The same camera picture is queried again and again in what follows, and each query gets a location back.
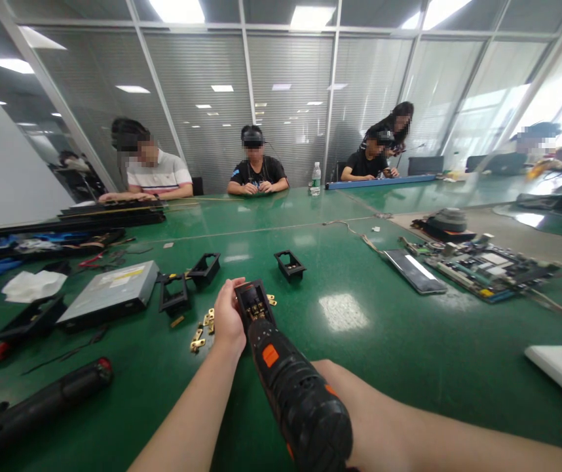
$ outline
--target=man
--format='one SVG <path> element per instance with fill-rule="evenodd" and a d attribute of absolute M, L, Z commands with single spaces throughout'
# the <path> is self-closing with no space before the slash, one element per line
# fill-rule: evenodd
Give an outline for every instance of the man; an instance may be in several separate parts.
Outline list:
<path fill-rule="evenodd" d="M 191 197 L 193 187 L 187 165 L 178 156 L 159 149 L 150 131 L 129 118 L 116 118 L 111 125 L 113 147 L 118 152 L 131 153 L 127 163 L 128 191 L 106 193 L 107 200 L 162 200 Z"/>
<path fill-rule="evenodd" d="M 388 130 L 379 131 L 371 127 L 366 132 L 366 149 L 359 149 L 348 158 L 347 166 L 342 171 L 340 180 L 353 182 L 356 180 L 374 180 L 380 172 L 384 177 L 395 178 L 399 172 L 388 166 L 388 159 L 384 155 L 384 148 L 392 142 L 392 133 Z M 388 149 L 388 156 L 394 152 Z"/>
<path fill-rule="evenodd" d="M 261 128 L 248 125 L 242 128 L 242 147 L 248 160 L 233 170 L 227 192 L 231 195 L 272 193 L 289 188 L 288 178 L 281 163 L 263 154 L 265 140 Z"/>

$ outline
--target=table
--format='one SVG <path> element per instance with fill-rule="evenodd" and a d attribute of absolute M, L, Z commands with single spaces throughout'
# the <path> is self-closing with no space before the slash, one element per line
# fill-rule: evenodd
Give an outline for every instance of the table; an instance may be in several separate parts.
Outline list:
<path fill-rule="evenodd" d="M 239 276 L 263 279 L 278 301 L 280 329 L 309 359 L 329 358 L 413 406 L 562 446 L 562 389 L 523 355 L 528 345 L 562 344 L 562 314 L 525 298 L 487 305 L 453 285 L 444 295 L 419 296 L 344 225 L 321 224 L 344 219 L 379 248 L 396 248 L 400 235 L 411 235 L 372 217 L 375 209 L 430 211 L 465 202 L 444 185 L 323 191 L 317 197 L 305 188 L 250 200 L 211 196 L 173 202 L 166 223 L 129 229 L 129 236 L 153 249 L 126 255 L 127 265 L 154 260 L 163 272 L 181 272 L 203 252 L 220 252 L 221 269 L 208 288 L 197 291 L 191 284 L 193 307 L 177 328 L 157 313 L 155 290 L 145 312 L 113 323 L 99 344 L 63 363 L 19 376 L 85 343 L 93 330 L 55 331 L 1 364 L 0 400 L 11 404 L 100 356 L 111 359 L 115 379 L 108 390 L 8 449 L 0 471 L 125 470 L 212 345 L 213 337 L 205 335 L 200 353 L 189 352 L 197 323 L 223 281 Z M 518 186 L 513 179 L 487 180 L 465 203 L 505 201 Z M 373 226 L 381 232 L 372 233 Z M 168 241 L 174 246 L 163 249 Z M 273 254 L 285 249 L 307 268 L 299 284 L 288 284 L 277 267 Z M 1 276 L 0 289 L 20 269 Z M 64 286 L 67 302 L 93 276 L 72 276 Z M 562 303 L 562 279 L 543 291 Z M 21 308 L 0 293 L 0 328 Z M 205 420 L 205 411 L 199 418 Z M 292 470 L 250 355 L 238 365 L 215 455 L 214 470 Z"/>

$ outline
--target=plastic bottle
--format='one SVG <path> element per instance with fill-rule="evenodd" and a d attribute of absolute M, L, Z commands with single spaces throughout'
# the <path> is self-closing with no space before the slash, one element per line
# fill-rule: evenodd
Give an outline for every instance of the plastic bottle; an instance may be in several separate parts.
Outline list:
<path fill-rule="evenodd" d="M 320 163 L 314 163 L 311 192 L 312 195 L 318 195 L 320 193 Z"/>

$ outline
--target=wire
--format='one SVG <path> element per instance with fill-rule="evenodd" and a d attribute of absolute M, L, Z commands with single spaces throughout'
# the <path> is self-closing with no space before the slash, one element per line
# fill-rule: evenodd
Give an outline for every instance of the wire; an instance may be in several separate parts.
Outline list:
<path fill-rule="evenodd" d="M 562 305 L 559 305 L 558 303 L 556 303 L 555 301 L 553 301 L 550 297 L 548 297 L 547 295 L 543 295 L 541 292 L 530 288 L 528 290 L 529 292 L 533 293 L 534 295 L 541 297 L 543 300 L 545 300 L 546 302 L 548 302 L 551 306 L 553 306 L 556 309 L 559 309 L 560 311 L 562 311 Z"/>
<path fill-rule="evenodd" d="M 370 239 L 368 239 L 368 237 L 367 237 L 366 235 L 360 234 L 360 233 L 358 233 L 357 231 L 353 231 L 353 230 L 351 229 L 351 227 L 348 225 L 347 222 L 344 222 L 344 221 L 342 221 L 342 220 L 335 220 L 335 221 L 332 221 L 332 222 L 323 223 L 322 225 L 323 225 L 323 226 L 327 226 L 327 225 L 329 225 L 329 224 L 331 224 L 331 223 L 342 223 L 342 224 L 344 224 L 344 225 L 347 225 L 347 228 L 348 228 L 348 230 L 349 230 L 351 233 L 357 234 L 357 236 L 361 237 L 361 238 L 362 238 L 362 241 L 364 241 L 364 242 L 368 245 L 368 247 L 371 248 L 372 250 L 374 250 L 377 254 L 386 254 L 385 251 L 382 251 L 382 250 L 377 249 L 377 247 L 375 247 L 375 245 L 371 242 Z"/>

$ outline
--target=striped shirt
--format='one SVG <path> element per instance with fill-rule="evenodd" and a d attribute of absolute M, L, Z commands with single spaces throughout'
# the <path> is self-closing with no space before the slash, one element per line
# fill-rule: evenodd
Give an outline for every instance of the striped shirt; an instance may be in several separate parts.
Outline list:
<path fill-rule="evenodd" d="M 174 154 L 159 150 L 159 159 L 154 167 L 144 167 L 140 163 L 128 164 L 128 185 L 141 187 L 150 195 L 167 193 L 191 184 L 191 175 L 185 161 Z"/>

